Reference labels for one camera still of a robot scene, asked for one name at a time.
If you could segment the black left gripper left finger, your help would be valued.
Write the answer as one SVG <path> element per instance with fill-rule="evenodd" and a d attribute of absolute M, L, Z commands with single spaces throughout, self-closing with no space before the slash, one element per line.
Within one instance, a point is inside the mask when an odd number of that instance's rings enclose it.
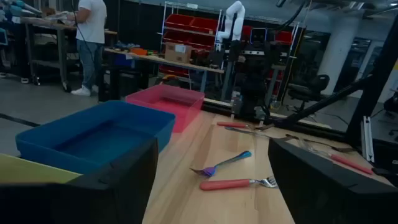
<path fill-rule="evenodd" d="M 141 224 L 158 154 L 150 139 L 65 184 L 0 184 L 0 224 Z"/>

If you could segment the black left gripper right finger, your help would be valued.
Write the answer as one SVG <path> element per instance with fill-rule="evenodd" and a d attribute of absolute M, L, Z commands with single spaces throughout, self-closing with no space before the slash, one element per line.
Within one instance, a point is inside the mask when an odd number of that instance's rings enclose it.
<path fill-rule="evenodd" d="M 269 161 L 295 224 L 398 224 L 398 189 L 279 139 Z"/>

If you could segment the red-handled metal fork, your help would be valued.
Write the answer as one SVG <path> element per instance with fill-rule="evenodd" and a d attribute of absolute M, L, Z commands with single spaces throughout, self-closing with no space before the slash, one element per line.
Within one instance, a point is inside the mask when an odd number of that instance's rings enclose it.
<path fill-rule="evenodd" d="M 259 131 L 265 131 L 267 129 L 273 128 L 274 124 L 269 124 L 267 126 L 253 126 L 251 124 L 244 124 L 244 123 L 231 123 L 231 122 L 217 122 L 218 126 L 224 126 L 224 127 L 229 127 L 229 128 L 246 128 L 250 130 L 259 130 Z"/>
<path fill-rule="evenodd" d="M 200 184 L 200 189 L 204 191 L 234 189 L 234 188 L 249 187 L 252 184 L 259 184 L 270 189 L 278 187 L 275 178 L 273 176 L 270 176 L 267 177 L 266 179 L 261 179 L 261 180 L 236 179 L 236 180 L 204 181 Z"/>
<path fill-rule="evenodd" d="M 307 142 L 305 142 L 302 138 L 298 139 L 298 143 L 299 143 L 300 147 L 303 149 L 306 149 L 312 153 L 321 155 L 323 157 L 327 157 L 335 162 L 339 162 L 340 164 L 344 164 L 346 166 L 349 166 L 349 167 L 356 169 L 360 172 L 363 172 L 365 174 L 373 175 L 373 173 L 374 173 L 371 169 L 365 168 L 359 164 L 351 162 L 351 161 L 345 159 L 344 157 L 338 156 L 336 154 L 327 153 L 324 151 L 319 151 L 319 150 L 315 149 L 313 146 L 309 145 Z"/>

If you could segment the silver metal fork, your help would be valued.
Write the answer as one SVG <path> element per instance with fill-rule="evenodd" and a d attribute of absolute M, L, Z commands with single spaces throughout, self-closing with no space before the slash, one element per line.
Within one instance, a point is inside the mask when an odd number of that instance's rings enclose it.
<path fill-rule="evenodd" d="M 243 130 L 232 128 L 232 127 L 228 127 L 228 126 L 225 127 L 225 129 L 227 129 L 229 131 L 235 131 L 235 132 L 243 133 L 243 134 L 250 134 L 250 135 L 253 135 L 253 136 L 261 136 L 261 137 L 265 137 L 265 138 L 268 138 L 268 139 L 273 139 L 274 138 L 274 137 L 270 137 L 270 136 L 268 136 L 266 134 L 260 134 L 260 133 L 256 133 L 256 132 L 253 132 L 253 131 L 243 131 Z M 292 140 L 293 138 L 294 138 L 293 136 L 287 135 L 284 138 L 279 138 L 279 140 L 289 141 L 289 140 Z"/>

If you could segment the iridescent blue fork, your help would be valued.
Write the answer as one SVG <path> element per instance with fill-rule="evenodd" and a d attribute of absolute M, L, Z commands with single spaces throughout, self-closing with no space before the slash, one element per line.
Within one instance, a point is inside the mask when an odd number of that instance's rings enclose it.
<path fill-rule="evenodd" d="M 232 162 L 236 162 L 238 160 L 245 159 L 245 158 L 248 158 L 248 157 L 251 157 L 251 156 L 252 156 L 252 153 L 250 151 L 244 151 L 244 152 L 238 154 L 235 157 L 232 157 L 232 158 L 230 158 L 228 160 L 225 160 L 223 162 L 218 163 L 217 165 L 214 165 L 214 166 L 211 166 L 211 167 L 206 167 L 206 168 L 204 168 L 202 170 L 193 169 L 193 168 L 190 168 L 190 170 L 193 171 L 194 173 L 196 173 L 198 175 L 201 175 L 201 176 L 204 176 L 204 177 L 212 177 L 212 176 L 215 175 L 216 170 L 217 170 L 217 168 L 219 168 L 219 166 L 230 164 Z"/>

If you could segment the blue plastic bin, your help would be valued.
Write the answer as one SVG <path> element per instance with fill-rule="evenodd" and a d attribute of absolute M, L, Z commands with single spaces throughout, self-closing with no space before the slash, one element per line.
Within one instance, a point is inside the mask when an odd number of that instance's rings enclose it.
<path fill-rule="evenodd" d="M 172 113 L 107 101 L 24 131 L 16 145 L 24 159 L 85 174 L 152 138 L 162 151 L 174 124 Z"/>

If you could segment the yellow plastic bin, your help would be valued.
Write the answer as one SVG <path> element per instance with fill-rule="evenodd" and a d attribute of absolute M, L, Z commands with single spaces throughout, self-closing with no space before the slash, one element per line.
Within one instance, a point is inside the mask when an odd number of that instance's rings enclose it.
<path fill-rule="evenodd" d="M 52 166 L 0 154 L 0 184 L 64 184 L 80 174 Z"/>

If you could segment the silver aluminium extrusion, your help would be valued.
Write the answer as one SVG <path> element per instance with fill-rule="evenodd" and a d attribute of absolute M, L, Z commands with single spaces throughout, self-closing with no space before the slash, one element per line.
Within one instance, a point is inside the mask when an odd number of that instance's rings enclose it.
<path fill-rule="evenodd" d="M 361 122 L 361 149 L 363 157 L 374 163 L 373 135 L 371 130 L 371 119 L 364 116 Z"/>

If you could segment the black office chair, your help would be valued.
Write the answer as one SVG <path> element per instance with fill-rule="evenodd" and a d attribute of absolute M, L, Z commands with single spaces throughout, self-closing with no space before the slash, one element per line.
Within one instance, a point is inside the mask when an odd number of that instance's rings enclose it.
<path fill-rule="evenodd" d="M 301 101 L 299 107 L 290 106 L 292 111 L 298 113 L 304 109 L 305 104 L 309 101 L 320 101 L 326 98 L 322 91 L 328 86 L 329 81 L 328 75 L 317 75 L 309 81 L 297 80 L 295 83 L 290 83 L 288 95 L 292 100 Z"/>

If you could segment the pink plastic bin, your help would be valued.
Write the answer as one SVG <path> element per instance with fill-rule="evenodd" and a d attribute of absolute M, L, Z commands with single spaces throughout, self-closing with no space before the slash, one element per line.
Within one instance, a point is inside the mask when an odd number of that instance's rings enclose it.
<path fill-rule="evenodd" d="M 181 133 L 201 111 L 205 94 L 177 86 L 154 85 L 132 93 L 125 101 L 175 115 L 174 133 Z"/>

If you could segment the long wooden workbench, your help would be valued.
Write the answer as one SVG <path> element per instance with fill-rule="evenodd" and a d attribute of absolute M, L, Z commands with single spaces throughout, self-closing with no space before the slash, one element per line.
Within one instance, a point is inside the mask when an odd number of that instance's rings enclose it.
<path fill-rule="evenodd" d="M 126 55 L 128 57 L 131 57 L 132 59 L 147 60 L 147 61 L 155 62 L 158 64 L 171 65 L 174 67 L 195 70 L 198 72 L 202 71 L 203 75 L 202 75 L 202 79 L 201 79 L 201 88 L 200 88 L 201 92 L 205 91 L 206 79 L 207 79 L 208 72 L 214 72 L 214 73 L 220 73 L 220 74 L 224 73 L 224 70 L 222 70 L 222 69 L 203 67 L 203 66 L 199 66 L 199 65 L 193 65 L 190 63 L 173 62 L 173 61 L 166 60 L 164 58 L 161 58 L 161 57 L 158 57 L 155 55 L 137 55 L 134 53 L 124 52 L 124 51 L 114 50 L 114 49 L 109 49 L 109 48 L 105 48 L 104 51 L 107 53 L 112 53 L 112 54 Z M 109 99 L 110 100 L 119 100 L 120 99 L 118 73 L 119 72 L 116 72 L 114 75 L 113 74 L 110 75 L 110 84 L 109 84 L 110 85 L 110 88 L 109 88 L 109 93 L 110 93 Z"/>

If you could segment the cardboard box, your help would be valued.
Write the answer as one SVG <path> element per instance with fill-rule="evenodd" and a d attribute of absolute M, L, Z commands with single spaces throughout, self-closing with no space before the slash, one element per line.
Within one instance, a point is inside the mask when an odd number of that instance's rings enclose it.
<path fill-rule="evenodd" d="M 189 45 L 165 43 L 165 59 L 173 62 L 190 63 L 192 47 Z"/>

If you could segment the person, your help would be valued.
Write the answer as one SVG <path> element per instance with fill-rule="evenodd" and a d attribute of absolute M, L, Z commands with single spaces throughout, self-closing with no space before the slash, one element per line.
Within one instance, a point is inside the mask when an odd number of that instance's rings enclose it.
<path fill-rule="evenodd" d="M 96 76 L 102 67 L 106 18 L 103 0 L 79 0 L 78 9 L 67 16 L 77 26 L 76 49 L 83 67 L 81 87 L 71 91 L 73 95 L 91 95 Z"/>

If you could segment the rack with red bins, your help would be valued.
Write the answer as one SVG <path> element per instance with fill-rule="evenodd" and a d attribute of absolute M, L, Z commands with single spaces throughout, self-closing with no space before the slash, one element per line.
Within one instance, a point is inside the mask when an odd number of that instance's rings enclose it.
<path fill-rule="evenodd" d="M 170 7 L 171 14 L 169 16 L 165 15 L 163 18 L 161 46 L 165 48 L 166 42 L 189 45 L 197 55 L 206 57 L 202 60 L 201 65 L 197 64 L 192 58 L 190 59 L 190 64 L 223 70 L 223 62 L 217 62 L 216 59 L 223 60 L 224 54 L 230 53 L 229 50 L 224 49 L 225 44 L 223 42 L 231 43 L 231 39 L 223 40 L 220 51 L 216 51 L 215 44 L 217 33 L 224 31 L 226 11 L 219 10 L 218 19 L 215 20 L 178 13 L 179 9 L 214 13 L 214 10 L 200 8 L 196 4 L 166 2 L 164 7 Z M 241 42 L 243 41 L 243 35 L 248 35 L 252 28 L 254 27 L 243 25 Z M 190 71 L 189 69 L 171 65 L 162 64 L 159 66 L 159 72 L 163 75 L 187 77 Z"/>

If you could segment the blue grey tubes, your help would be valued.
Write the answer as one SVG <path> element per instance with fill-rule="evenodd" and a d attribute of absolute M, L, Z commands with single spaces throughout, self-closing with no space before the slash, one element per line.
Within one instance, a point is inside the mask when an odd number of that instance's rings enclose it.
<path fill-rule="evenodd" d="M 42 11 L 21 0 L 0 0 L 0 22 L 20 23 L 22 17 L 41 17 Z"/>

